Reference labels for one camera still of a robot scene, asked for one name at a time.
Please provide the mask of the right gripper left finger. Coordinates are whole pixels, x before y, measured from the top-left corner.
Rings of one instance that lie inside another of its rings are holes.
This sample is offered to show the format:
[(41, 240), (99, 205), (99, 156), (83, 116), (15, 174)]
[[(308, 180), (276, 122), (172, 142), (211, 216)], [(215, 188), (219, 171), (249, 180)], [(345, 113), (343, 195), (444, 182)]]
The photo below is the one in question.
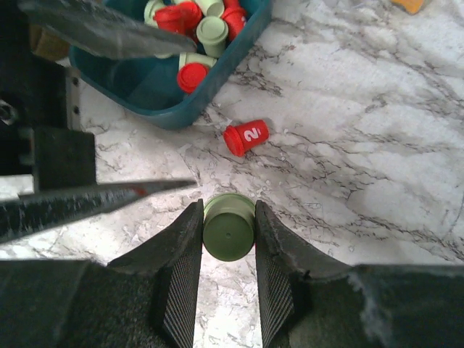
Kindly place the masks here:
[(191, 347), (204, 205), (106, 265), (1, 262), (3, 347)]

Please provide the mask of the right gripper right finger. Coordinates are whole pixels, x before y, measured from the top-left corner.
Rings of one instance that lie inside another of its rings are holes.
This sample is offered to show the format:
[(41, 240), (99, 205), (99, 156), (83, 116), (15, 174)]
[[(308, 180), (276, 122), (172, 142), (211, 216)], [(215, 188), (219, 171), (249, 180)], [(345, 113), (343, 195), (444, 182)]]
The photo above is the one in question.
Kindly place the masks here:
[(461, 347), (463, 267), (347, 265), (255, 208), (264, 347)]

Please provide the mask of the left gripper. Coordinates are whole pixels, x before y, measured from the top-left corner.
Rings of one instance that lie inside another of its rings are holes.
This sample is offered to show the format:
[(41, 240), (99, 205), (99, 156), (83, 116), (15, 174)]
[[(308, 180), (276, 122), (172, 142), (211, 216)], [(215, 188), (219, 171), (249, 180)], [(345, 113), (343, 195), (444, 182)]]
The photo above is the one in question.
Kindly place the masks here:
[(152, 194), (195, 186), (194, 180), (95, 184), (95, 140), (80, 129), (78, 74), (31, 51), (25, 15), (30, 23), (98, 57), (138, 59), (196, 51), (187, 36), (95, 1), (2, 1), (1, 176), (31, 175), (35, 191), (45, 192), (1, 202), (1, 243), (110, 213)]

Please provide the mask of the teal storage basket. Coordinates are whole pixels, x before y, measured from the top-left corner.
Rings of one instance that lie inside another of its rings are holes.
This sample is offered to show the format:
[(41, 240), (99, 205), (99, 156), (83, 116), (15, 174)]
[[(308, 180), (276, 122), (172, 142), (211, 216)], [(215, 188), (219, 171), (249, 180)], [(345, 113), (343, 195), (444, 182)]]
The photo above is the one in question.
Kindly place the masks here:
[(247, 24), (190, 95), (177, 84), (179, 58), (111, 60), (71, 47), (69, 58), (82, 79), (125, 109), (159, 128), (177, 130), (193, 124), (215, 94), (247, 57), (255, 41), (270, 24), (271, 1), (242, 1)]

